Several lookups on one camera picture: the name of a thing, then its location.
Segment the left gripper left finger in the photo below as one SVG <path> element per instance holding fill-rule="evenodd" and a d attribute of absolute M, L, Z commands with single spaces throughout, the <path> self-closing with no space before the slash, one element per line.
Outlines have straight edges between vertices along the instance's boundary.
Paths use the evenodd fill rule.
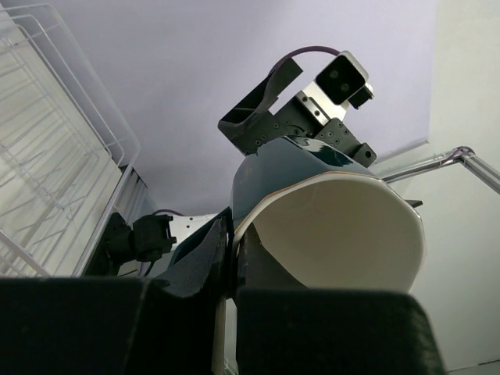
<path fill-rule="evenodd" d="M 153 278 L 2 280 L 2 373 L 222 373 L 226 232 L 206 224 Z"/>

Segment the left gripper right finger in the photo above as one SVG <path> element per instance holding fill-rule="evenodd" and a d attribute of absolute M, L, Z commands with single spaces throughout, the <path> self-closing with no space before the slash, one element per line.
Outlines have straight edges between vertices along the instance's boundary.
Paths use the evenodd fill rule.
<path fill-rule="evenodd" d="M 394 291 L 300 284 L 243 235 L 237 263 L 236 360 L 241 374 L 443 374 L 426 313 Z"/>

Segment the dark green ceramic mug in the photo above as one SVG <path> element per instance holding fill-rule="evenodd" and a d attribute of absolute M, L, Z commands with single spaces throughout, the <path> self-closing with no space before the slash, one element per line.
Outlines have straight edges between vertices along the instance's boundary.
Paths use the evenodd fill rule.
<path fill-rule="evenodd" d="M 358 162 L 303 137 L 280 137 L 247 156 L 227 211 L 202 227 L 218 219 L 227 225 L 223 368 L 226 304 L 235 303 L 248 229 L 307 288 L 409 295 L 426 251 L 420 215 L 405 199 Z"/>

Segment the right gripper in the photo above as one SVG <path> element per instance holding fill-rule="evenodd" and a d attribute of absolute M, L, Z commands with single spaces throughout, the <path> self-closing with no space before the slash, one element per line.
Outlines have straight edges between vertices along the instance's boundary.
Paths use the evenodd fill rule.
<path fill-rule="evenodd" d="M 335 105 L 317 86 L 311 84 L 295 94 L 276 113 L 270 107 L 302 68 L 292 58 L 272 68 L 249 94 L 218 122 L 218 129 L 243 155 L 251 155 L 261 145 L 281 137 L 300 136 L 323 141 L 362 166 L 372 165 L 376 152 L 359 141 L 344 123 L 348 102 Z"/>

